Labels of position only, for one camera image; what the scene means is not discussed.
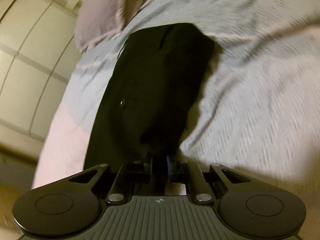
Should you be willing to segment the mauve pillow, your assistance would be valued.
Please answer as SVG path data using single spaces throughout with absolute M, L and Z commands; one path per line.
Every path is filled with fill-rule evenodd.
M 76 19 L 74 41 L 84 53 L 119 35 L 145 0 L 84 0 Z

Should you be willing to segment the grey pink herringbone duvet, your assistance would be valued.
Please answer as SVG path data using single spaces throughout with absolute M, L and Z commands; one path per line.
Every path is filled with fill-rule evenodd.
M 319 193 L 319 0 L 147 0 L 116 38 L 76 65 L 39 157 L 34 187 L 79 172 L 116 58 L 138 29 L 193 22 L 222 46 L 193 108 L 182 154 Z

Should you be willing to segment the white wardrobe doors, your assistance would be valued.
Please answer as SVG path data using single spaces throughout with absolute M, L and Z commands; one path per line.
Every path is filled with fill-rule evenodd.
M 36 160 L 80 55 L 75 14 L 52 0 L 1 0 L 1 147 Z

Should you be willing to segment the black garment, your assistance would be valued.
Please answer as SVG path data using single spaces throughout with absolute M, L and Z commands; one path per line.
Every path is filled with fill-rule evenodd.
M 215 43 L 191 23 L 129 35 L 100 102 L 85 168 L 149 167 L 152 189 L 162 194 L 188 112 L 195 103 Z

